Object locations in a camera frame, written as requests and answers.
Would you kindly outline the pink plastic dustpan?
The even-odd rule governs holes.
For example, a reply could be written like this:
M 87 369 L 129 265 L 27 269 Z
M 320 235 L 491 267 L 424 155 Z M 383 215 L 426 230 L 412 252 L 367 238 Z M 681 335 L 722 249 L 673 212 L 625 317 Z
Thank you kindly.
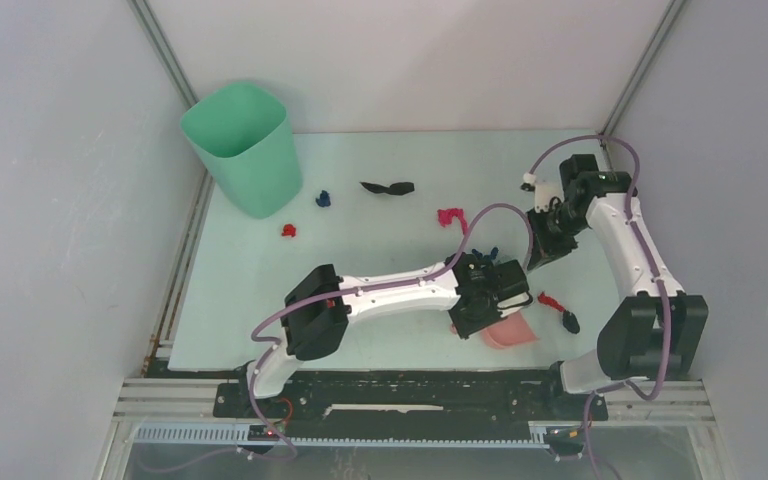
M 505 317 L 500 322 L 470 336 L 470 338 L 473 337 L 479 338 L 484 345 L 496 350 L 507 350 L 539 340 L 522 312 Z

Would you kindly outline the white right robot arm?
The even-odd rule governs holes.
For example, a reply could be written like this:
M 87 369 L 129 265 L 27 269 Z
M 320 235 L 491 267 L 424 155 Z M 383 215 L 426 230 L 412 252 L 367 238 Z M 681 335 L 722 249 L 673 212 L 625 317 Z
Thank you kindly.
M 533 193 L 527 217 L 533 245 L 527 271 L 572 253 L 577 236 L 594 233 L 606 255 L 619 305 L 590 352 L 555 365 L 557 381 L 541 392 L 545 411 L 566 418 L 582 395 L 634 379 L 666 380 L 688 374 L 709 308 L 670 273 L 644 222 L 635 174 L 603 171 L 595 156 L 575 154 L 559 166 L 557 185 L 523 176 Z

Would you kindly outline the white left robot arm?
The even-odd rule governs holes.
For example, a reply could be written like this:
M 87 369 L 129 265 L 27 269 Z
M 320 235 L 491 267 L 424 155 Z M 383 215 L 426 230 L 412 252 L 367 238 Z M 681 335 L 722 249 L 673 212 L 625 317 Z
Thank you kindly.
M 255 328 L 253 340 L 268 347 L 247 365 L 237 402 L 252 416 L 268 414 L 305 362 L 334 354 L 346 332 L 361 322 L 444 311 L 456 334 L 467 339 L 533 301 L 525 272 L 515 260 L 495 264 L 460 254 L 377 277 L 340 276 L 333 265 L 320 265 L 286 296 L 284 309 Z

